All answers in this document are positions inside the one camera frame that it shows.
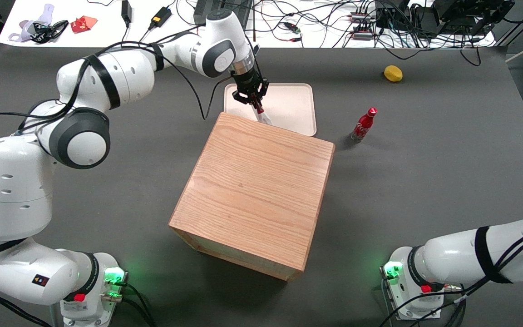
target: green led light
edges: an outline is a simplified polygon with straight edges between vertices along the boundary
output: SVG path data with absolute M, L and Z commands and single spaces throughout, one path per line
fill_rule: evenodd
M 107 268 L 104 271 L 104 281 L 106 282 L 122 282 L 124 279 L 124 271 L 119 267 Z
M 388 279 L 395 279 L 399 277 L 401 271 L 403 271 L 403 264 L 398 261 L 389 261 L 383 269 Z

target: white table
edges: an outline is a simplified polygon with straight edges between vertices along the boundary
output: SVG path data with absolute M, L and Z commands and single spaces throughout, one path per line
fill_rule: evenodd
M 107 4 L 110 0 L 93 0 L 104 2 Z M 139 41 L 142 35 L 147 31 L 148 24 L 152 16 L 160 9 L 162 6 L 168 6 L 173 0 L 129 0 L 131 6 L 133 7 L 133 22 L 130 26 L 130 31 L 127 33 L 126 40 L 129 41 Z M 261 2 L 258 4 L 259 0 L 255 0 L 257 4 L 256 9 L 260 10 L 263 13 L 272 16 L 282 15 L 280 10 L 276 8 L 276 4 L 273 2 Z M 333 1 L 329 0 L 286 0 L 289 4 L 278 4 L 280 8 L 286 12 L 297 12 L 298 10 L 312 9 L 320 5 L 325 5 L 332 3 Z M 152 42 L 162 37 L 172 35 L 176 32 L 186 30 L 191 27 L 185 23 L 183 19 L 189 22 L 193 22 L 193 7 L 197 0 L 176 0 L 173 5 L 170 6 L 173 11 L 172 17 L 166 21 L 166 23 L 157 29 L 153 29 L 151 33 L 143 40 L 144 42 Z M 425 4 L 425 0 L 413 0 L 410 5 L 419 3 Z M 427 1 L 427 6 L 430 6 L 432 0 Z M 14 41 L 9 41 L 8 37 L 12 33 L 20 33 L 21 28 L 19 23 L 23 20 L 35 20 L 41 15 L 45 4 L 53 4 L 55 6 L 53 22 L 56 23 L 60 20 L 68 20 L 70 22 L 74 21 L 77 17 L 83 15 L 94 17 L 98 19 L 98 22 L 90 31 L 85 31 L 82 33 L 74 34 L 71 31 L 70 27 L 67 27 L 67 30 L 55 41 L 37 44 L 33 41 L 26 41 L 24 43 L 17 43 Z M 350 11 L 355 11 L 357 6 L 360 6 L 361 3 L 357 4 L 345 4 L 344 6 L 338 8 L 334 13 L 332 13 L 330 24 L 332 24 L 339 17 L 348 15 Z M 375 4 L 372 2 L 369 4 L 369 12 L 374 10 Z M 332 6 L 317 8 L 310 13 L 322 19 L 327 17 L 330 14 Z M 11 10 L 8 20 L 4 26 L 3 31 L 0 35 L 0 43 L 17 45 L 17 46 L 68 46 L 68 47 L 95 47 L 100 48 L 108 46 L 110 44 L 119 42 L 122 39 L 125 31 L 124 21 L 120 17 L 121 4 L 120 0 L 115 0 L 110 6 L 106 7 L 99 4 L 89 4 L 86 0 L 16 0 Z M 258 31 L 268 31 L 273 28 L 277 23 L 279 18 L 265 17 L 264 21 L 262 15 L 257 12 L 255 14 L 256 19 L 256 30 Z M 296 23 L 299 19 L 299 16 L 288 17 L 283 21 L 289 21 Z M 342 31 L 328 28 L 325 32 L 323 25 L 317 23 L 311 23 L 305 19 L 297 24 L 301 29 L 303 34 L 303 44 L 307 48 L 318 48 L 324 40 L 322 47 L 332 47 L 337 40 L 340 39 L 340 36 L 344 33 Z M 340 18 L 334 27 L 340 30 L 348 29 L 350 21 L 347 17 Z M 253 11 L 249 16 L 249 21 L 247 23 L 247 35 L 253 39 Z M 276 29 L 274 34 L 280 39 L 292 39 L 298 37 L 294 33 L 289 33 L 282 29 Z M 381 36 L 380 41 L 376 43 L 377 48 L 382 47 L 395 47 L 395 48 L 407 48 L 414 47 L 414 41 L 410 37 L 403 37 L 403 42 L 399 39 L 398 36 L 392 35 L 389 31 L 385 32 L 386 36 Z M 445 35 L 451 40 L 461 40 L 460 35 Z M 302 44 L 300 42 L 289 43 L 285 41 L 280 41 L 274 38 L 270 32 L 256 32 L 256 41 L 260 44 L 262 48 L 300 48 Z M 344 38 L 341 40 L 336 47 L 340 48 L 344 44 Z M 475 43 L 475 46 L 489 46 L 494 43 L 494 37 L 490 33 L 484 40 L 479 43 Z M 347 48 L 372 48 L 375 46 L 375 41 L 357 41 L 350 40 L 346 47 Z M 453 46 L 453 43 L 444 41 L 433 41 L 430 45 L 431 47 L 437 48 L 442 46 Z

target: red object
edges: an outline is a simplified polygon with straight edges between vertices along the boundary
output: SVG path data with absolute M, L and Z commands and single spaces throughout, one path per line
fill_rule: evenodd
M 74 295 L 74 301 L 76 302 L 82 302 L 84 298 L 86 297 L 86 294 L 76 294 Z
M 80 33 L 90 30 L 94 26 L 94 24 L 96 24 L 97 21 L 98 19 L 96 18 L 82 16 L 76 19 L 75 21 L 72 21 L 70 23 L 70 27 L 72 28 L 72 31 L 74 33 Z
M 356 124 L 355 130 L 350 134 L 350 138 L 354 139 L 355 142 L 359 143 L 365 138 L 365 135 L 372 126 L 374 115 L 376 114 L 376 108 L 370 108 L 369 111 L 359 119 Z
M 423 294 L 431 292 L 431 287 L 429 285 L 423 285 L 421 286 L 421 292 L 423 292 Z

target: white tray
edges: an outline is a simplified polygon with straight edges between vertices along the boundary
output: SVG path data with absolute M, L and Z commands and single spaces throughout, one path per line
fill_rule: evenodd
M 235 90 L 235 84 L 226 86 L 223 111 L 257 121 L 252 106 L 233 99 L 232 93 Z M 270 83 L 261 104 L 274 126 L 307 136 L 316 134 L 316 114 L 311 86 L 303 83 Z

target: red button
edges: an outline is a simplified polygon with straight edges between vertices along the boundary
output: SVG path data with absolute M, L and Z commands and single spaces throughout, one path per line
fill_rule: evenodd
M 82 302 L 85 297 L 86 297 L 86 294 L 76 294 L 76 295 L 74 295 L 74 301 Z

